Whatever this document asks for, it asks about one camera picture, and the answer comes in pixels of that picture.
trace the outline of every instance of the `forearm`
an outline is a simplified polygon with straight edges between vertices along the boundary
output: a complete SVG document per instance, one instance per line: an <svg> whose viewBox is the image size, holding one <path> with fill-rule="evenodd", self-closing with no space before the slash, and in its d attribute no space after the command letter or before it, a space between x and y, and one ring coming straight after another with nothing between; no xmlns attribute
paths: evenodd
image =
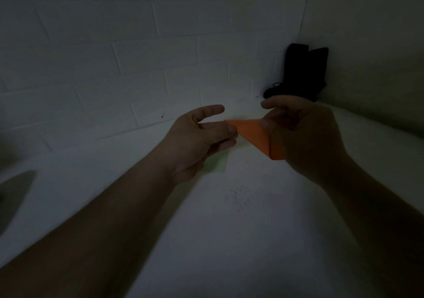
<svg viewBox="0 0 424 298"><path fill-rule="evenodd" d="M424 291L424 218L353 161L334 168L321 186L359 245L377 268L391 296Z"/></svg>
<svg viewBox="0 0 424 298"><path fill-rule="evenodd" d="M101 297L139 254L143 234L173 189L152 155L0 270L4 297Z"/></svg>

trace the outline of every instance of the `green paper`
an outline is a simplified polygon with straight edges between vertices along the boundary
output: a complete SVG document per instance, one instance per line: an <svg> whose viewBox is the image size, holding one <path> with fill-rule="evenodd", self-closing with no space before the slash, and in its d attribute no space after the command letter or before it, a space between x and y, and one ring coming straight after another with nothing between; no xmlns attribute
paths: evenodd
<svg viewBox="0 0 424 298"><path fill-rule="evenodd" d="M227 155L228 150L212 155L205 161L202 171L207 173L225 173L225 169L227 168Z"/></svg>

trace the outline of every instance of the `person's right hand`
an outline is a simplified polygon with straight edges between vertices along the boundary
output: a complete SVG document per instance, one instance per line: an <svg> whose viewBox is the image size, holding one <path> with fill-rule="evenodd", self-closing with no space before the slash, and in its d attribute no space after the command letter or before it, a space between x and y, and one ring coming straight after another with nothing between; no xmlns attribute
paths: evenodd
<svg viewBox="0 0 424 298"><path fill-rule="evenodd" d="M335 170L351 161L333 112L296 96L274 96L261 103L271 109L261 121L271 139L285 149L290 166L311 181L321 184ZM280 126L279 118L290 119L290 129Z"/></svg>

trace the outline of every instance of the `person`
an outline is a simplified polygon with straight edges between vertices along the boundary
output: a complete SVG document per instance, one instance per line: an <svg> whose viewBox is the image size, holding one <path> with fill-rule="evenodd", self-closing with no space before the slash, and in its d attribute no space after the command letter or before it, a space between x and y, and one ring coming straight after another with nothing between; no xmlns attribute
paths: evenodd
<svg viewBox="0 0 424 298"><path fill-rule="evenodd" d="M328 194L374 265L387 293L424 293L423 216L364 172L347 154L329 108L294 96L262 101L272 109L262 125L282 142L289 165ZM109 297L122 295L131 262L173 188L205 159L236 144L236 127L199 124L222 113L206 106L179 117L142 160L77 214L0 270L6 297ZM274 119L286 117L291 129Z"/></svg>

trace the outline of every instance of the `folded orange paper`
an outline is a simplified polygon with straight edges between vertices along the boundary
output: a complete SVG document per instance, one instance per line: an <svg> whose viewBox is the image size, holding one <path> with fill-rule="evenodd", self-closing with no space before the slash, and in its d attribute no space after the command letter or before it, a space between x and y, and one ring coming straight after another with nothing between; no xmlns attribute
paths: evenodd
<svg viewBox="0 0 424 298"><path fill-rule="evenodd" d="M284 147L281 143L271 141L268 134L260 125L260 119L247 120L225 120L227 123L237 127L237 132L252 143L271 160L284 160Z"/></svg>

